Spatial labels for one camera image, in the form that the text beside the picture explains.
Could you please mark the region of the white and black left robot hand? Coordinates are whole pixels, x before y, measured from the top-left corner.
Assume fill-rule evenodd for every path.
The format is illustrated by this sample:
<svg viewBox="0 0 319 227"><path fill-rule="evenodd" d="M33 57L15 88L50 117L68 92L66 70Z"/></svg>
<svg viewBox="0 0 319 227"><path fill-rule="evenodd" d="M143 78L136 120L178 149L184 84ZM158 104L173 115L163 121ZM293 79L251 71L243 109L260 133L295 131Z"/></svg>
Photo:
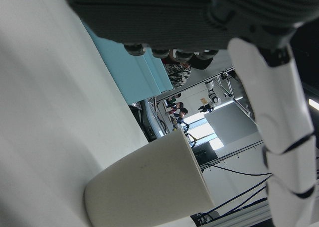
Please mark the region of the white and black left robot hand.
<svg viewBox="0 0 319 227"><path fill-rule="evenodd" d="M307 227L316 198L316 135L290 40L319 0L66 0L101 37L131 55L150 48L187 61L227 49L265 142L277 227Z"/></svg>

